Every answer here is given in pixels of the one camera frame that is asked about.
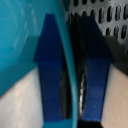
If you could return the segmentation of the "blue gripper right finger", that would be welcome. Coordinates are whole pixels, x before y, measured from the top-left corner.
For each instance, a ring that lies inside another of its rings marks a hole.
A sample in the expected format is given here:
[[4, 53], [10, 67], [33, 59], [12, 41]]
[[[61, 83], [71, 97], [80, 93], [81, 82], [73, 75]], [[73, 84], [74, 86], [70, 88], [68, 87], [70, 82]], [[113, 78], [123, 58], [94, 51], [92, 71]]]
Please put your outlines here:
[[80, 17], [79, 25], [87, 56], [82, 119], [100, 122], [112, 53], [93, 17]]

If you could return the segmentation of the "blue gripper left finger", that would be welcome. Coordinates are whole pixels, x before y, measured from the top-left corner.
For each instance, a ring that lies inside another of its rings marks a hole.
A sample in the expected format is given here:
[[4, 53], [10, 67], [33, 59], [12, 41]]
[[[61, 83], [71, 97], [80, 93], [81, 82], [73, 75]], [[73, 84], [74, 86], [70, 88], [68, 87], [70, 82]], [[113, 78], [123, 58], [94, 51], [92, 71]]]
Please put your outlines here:
[[61, 38], [53, 14], [45, 16], [35, 61], [40, 72], [44, 121], [61, 121], [63, 119], [61, 110], [63, 55]]

